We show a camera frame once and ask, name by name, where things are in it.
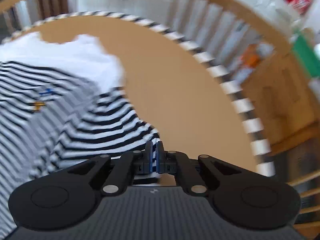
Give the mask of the black white striped sweater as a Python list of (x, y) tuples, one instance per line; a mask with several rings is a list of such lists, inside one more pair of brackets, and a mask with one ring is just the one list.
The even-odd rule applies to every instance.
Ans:
[(99, 39), (49, 43), (38, 32), (1, 45), (1, 238), (18, 186), (100, 154), (159, 141), (124, 92), (125, 71)]

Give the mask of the wooden chair right side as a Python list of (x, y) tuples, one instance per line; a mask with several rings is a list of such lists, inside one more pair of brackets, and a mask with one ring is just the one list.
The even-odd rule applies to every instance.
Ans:
[(259, 168), (298, 191), (295, 227), (317, 235), (319, 61), (311, 31), (282, 0), (172, 0), (167, 24), (211, 55), (211, 70), (223, 70)]

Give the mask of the wooden chair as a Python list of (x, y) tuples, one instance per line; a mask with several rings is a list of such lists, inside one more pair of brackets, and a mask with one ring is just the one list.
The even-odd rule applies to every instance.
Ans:
[(211, 70), (223, 70), (259, 168), (298, 191), (295, 227), (317, 235), (319, 61), (311, 31), (282, 0), (172, 0), (167, 24), (211, 55)]
[(9, 34), (23, 28), (22, 20), (17, 15), (17, 6), (22, 2), (33, 2), (39, 20), (69, 12), (68, 0), (2, 0), (1, 15)]

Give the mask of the wooden chair far side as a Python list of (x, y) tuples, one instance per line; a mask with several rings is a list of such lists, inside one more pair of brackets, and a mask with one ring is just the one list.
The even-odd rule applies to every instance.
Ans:
[(69, 12), (68, 0), (2, 0), (1, 15), (9, 34), (23, 28), (22, 20), (17, 15), (17, 6), (22, 2), (33, 2), (39, 20)]

